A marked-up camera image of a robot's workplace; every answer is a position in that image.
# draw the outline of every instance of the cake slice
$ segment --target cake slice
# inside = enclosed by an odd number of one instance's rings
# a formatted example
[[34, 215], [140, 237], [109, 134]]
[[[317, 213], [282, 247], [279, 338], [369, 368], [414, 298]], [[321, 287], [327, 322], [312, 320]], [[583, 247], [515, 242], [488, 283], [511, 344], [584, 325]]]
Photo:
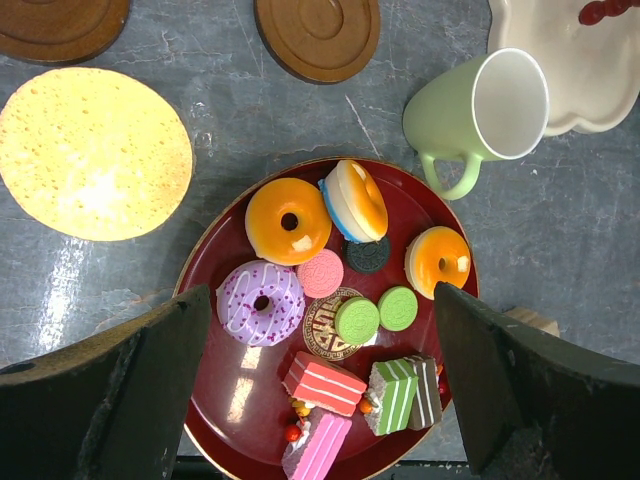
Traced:
[[409, 428], [422, 430], [442, 420], [442, 403], [438, 391], [438, 365], [433, 357], [419, 355], [405, 359], [418, 375], [418, 389], [411, 407]]
[[350, 417], [367, 385], [353, 373], [306, 352], [298, 352], [284, 377], [292, 397]]
[[365, 419], [375, 435], [407, 428], [417, 387], [418, 376], [406, 360], [373, 364], [365, 394], [373, 409]]
[[298, 426], [303, 434], [284, 451], [284, 473], [289, 480], [322, 480], [342, 447], [351, 420], [314, 408], [304, 424]]

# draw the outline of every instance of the mug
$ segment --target mug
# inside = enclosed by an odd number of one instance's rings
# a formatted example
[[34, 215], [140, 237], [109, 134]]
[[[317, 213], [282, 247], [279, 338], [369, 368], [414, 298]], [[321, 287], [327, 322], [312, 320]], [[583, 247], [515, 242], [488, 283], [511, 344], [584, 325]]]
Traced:
[[[488, 160], [515, 160], [540, 142], [549, 89], [534, 58], [517, 48], [476, 57], [443, 73], [409, 101], [402, 127], [418, 151], [427, 182], [445, 200], [471, 191]], [[460, 159], [462, 178], [446, 190], [434, 162]]]

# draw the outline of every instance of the mug handle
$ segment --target mug handle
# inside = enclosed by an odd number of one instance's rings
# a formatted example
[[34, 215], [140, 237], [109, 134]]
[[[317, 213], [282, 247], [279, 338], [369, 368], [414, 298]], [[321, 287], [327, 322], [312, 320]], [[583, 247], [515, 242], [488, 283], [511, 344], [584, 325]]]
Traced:
[[424, 174], [427, 177], [427, 183], [431, 189], [445, 200], [458, 200], [464, 197], [475, 186], [480, 175], [480, 165], [482, 164], [482, 157], [475, 153], [463, 154], [465, 169], [460, 181], [450, 188], [445, 188], [440, 183], [438, 174], [435, 168], [435, 157], [427, 153], [418, 153], [420, 161], [422, 162], [422, 168], [424, 168]]

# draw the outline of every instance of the gray tabletop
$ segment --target gray tabletop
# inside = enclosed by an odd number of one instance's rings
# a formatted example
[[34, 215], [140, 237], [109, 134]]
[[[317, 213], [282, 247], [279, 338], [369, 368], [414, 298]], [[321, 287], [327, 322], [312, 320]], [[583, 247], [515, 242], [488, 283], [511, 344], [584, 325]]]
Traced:
[[[486, 50], [486, 1], [380, 0], [374, 58], [333, 86], [269, 56], [252, 0], [134, 0], [117, 42], [87, 65], [150, 85], [173, 104], [197, 163], [177, 213], [142, 238], [94, 243], [27, 216], [0, 184], [0, 367], [63, 347], [167, 300], [205, 228], [238, 194], [297, 162], [384, 158], [421, 174], [401, 129], [410, 96]], [[0, 56], [0, 105], [44, 67]], [[556, 319], [565, 339], [640, 363], [640, 115], [598, 135], [545, 139], [483, 167], [452, 203], [472, 243], [481, 297]], [[443, 165], [444, 178], [460, 174]], [[195, 453], [188, 440], [182, 453]], [[452, 409], [409, 458], [464, 459]]]

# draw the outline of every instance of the yellow round disc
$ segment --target yellow round disc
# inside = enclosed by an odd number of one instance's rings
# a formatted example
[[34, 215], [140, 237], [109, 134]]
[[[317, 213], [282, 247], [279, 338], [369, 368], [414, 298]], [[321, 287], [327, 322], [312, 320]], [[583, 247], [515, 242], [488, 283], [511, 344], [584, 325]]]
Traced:
[[0, 113], [0, 174], [36, 220], [86, 240], [124, 240], [161, 225], [184, 197], [191, 143], [175, 110], [109, 70], [33, 78]]

